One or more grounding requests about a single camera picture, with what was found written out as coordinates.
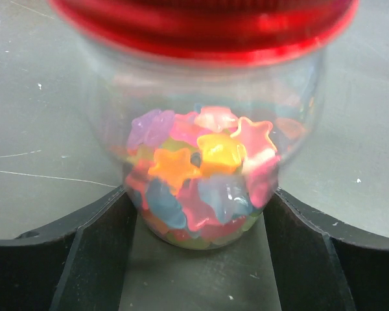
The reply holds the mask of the red round lid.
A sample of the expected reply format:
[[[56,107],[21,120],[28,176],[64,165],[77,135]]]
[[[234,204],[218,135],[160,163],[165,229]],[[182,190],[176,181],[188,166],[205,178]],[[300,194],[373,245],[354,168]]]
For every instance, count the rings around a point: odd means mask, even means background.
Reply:
[[[357,1],[51,1],[79,32],[134,53],[272,65],[317,51],[352,22]]]

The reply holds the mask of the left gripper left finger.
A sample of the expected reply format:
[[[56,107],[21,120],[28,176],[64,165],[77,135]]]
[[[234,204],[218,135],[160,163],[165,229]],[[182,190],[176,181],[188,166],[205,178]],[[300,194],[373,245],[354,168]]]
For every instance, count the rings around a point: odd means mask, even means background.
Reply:
[[[0,240],[0,310],[117,310],[136,210],[122,187]]]

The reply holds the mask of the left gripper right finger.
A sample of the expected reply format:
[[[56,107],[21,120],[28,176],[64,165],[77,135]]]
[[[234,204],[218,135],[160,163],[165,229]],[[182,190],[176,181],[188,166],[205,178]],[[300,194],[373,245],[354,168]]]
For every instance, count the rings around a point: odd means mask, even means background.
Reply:
[[[264,209],[282,310],[389,310],[389,238],[278,189]]]

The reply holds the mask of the clear plastic cup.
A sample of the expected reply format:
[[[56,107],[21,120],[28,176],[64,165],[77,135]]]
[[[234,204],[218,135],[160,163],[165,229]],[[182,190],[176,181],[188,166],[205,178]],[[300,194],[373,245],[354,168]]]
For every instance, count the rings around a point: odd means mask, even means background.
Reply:
[[[243,236],[324,104],[325,51],[240,66],[78,43],[82,109],[147,227],[186,249]]]

